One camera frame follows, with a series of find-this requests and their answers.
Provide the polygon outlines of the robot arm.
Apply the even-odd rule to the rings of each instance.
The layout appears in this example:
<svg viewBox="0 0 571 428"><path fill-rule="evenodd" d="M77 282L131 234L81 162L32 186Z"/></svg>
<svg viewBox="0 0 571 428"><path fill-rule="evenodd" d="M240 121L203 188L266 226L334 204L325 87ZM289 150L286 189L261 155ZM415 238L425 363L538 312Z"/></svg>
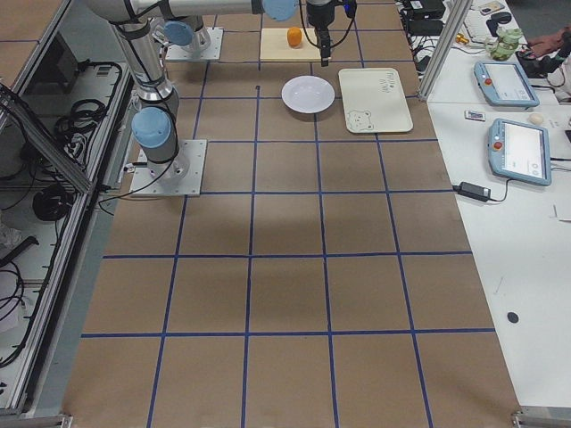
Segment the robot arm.
<svg viewBox="0 0 571 428"><path fill-rule="evenodd" d="M157 65L156 53L145 53L152 44L149 21L163 18L166 21L200 20L204 15L266 14L274 21L287 21L296 12L302 24L313 27L316 40L310 44L319 50L320 65L329 64L336 44L332 42L329 26L335 20L335 9L342 7L345 15L354 19L355 1L89 1L87 7L108 21L118 34L121 48L130 65Z"/></svg>
<svg viewBox="0 0 571 428"><path fill-rule="evenodd" d="M112 25L135 80L140 111L131 121L131 131L146 156L150 174L168 177L179 152L178 95L161 64L150 21L138 17L130 1L89 1L87 6Z"/></svg>

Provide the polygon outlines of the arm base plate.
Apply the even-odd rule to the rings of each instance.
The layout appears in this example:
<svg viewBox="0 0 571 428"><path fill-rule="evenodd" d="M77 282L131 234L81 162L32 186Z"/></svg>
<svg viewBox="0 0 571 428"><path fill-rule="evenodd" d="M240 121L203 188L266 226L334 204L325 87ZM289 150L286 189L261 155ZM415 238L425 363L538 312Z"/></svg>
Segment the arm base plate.
<svg viewBox="0 0 571 428"><path fill-rule="evenodd" d="M175 160L162 165L149 163L142 149L137 161L144 166L135 167L129 191L136 198L199 196L201 194L207 141L179 140Z"/></svg>
<svg viewBox="0 0 571 428"><path fill-rule="evenodd" d="M167 62L207 62L220 58L223 28L202 27L193 31L188 26L170 21L164 31L169 41Z"/></svg>

